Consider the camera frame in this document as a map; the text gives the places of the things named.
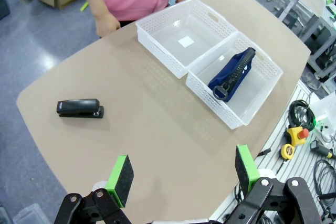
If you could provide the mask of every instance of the transparent plastic bin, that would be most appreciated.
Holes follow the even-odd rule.
[[[14,224],[50,224],[46,215],[38,204],[32,204],[21,210],[13,218]]]
[[[237,53],[248,47],[256,50],[252,68],[227,103],[216,99],[209,82]],[[241,32],[209,52],[188,73],[186,85],[231,129],[247,125],[258,112],[282,75],[282,70],[255,43]]]
[[[199,0],[187,0],[137,21],[138,40],[181,78],[209,50],[237,31]]]

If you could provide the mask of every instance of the black stapler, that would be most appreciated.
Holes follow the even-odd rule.
[[[75,99],[57,103],[59,116],[68,118],[103,118],[104,107],[97,99]]]

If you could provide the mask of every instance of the white box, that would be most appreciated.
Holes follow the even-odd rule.
[[[209,82],[229,60],[248,47],[256,50],[252,68],[227,103],[216,99]],[[208,105],[231,129],[247,125],[282,75],[271,58],[244,34],[237,32],[223,40],[189,70],[186,85]]]
[[[199,0],[186,0],[135,24],[139,42],[178,78],[237,31]]]

